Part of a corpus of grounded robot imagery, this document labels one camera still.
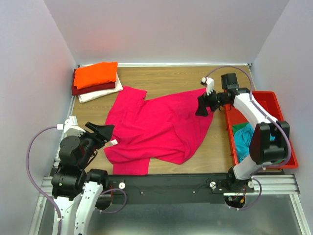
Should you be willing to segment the pink t shirt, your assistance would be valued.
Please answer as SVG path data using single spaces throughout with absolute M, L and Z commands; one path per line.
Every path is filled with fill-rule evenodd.
M 204 89 L 146 99 L 147 92 L 125 86 L 105 124 L 114 125 L 104 153 L 115 175 L 146 175 L 151 158 L 173 164 L 189 160 L 202 144 L 213 113 L 196 116 Z

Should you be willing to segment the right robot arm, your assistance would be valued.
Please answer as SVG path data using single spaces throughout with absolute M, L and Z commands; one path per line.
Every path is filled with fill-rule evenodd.
M 267 166 L 282 166 L 289 162 L 292 154 L 289 140 L 290 126 L 270 115 L 254 98 L 252 91 L 241 88 L 235 73 L 221 76 L 221 93 L 214 90 L 214 80 L 209 76 L 201 79 L 206 91 L 198 97 L 196 115 L 208 116 L 229 104 L 237 109 L 254 129 L 248 155 L 242 162 L 230 168 L 222 186 L 229 191 L 239 191 L 251 177 Z

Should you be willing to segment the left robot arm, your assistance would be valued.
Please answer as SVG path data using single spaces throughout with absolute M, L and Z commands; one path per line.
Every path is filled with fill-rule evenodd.
M 111 140 L 114 125 L 87 122 L 85 126 L 87 130 L 79 127 L 74 117 L 63 125 L 66 137 L 60 142 L 60 162 L 51 180 L 55 235 L 85 235 L 96 202 L 108 188 L 107 171 L 85 169 Z

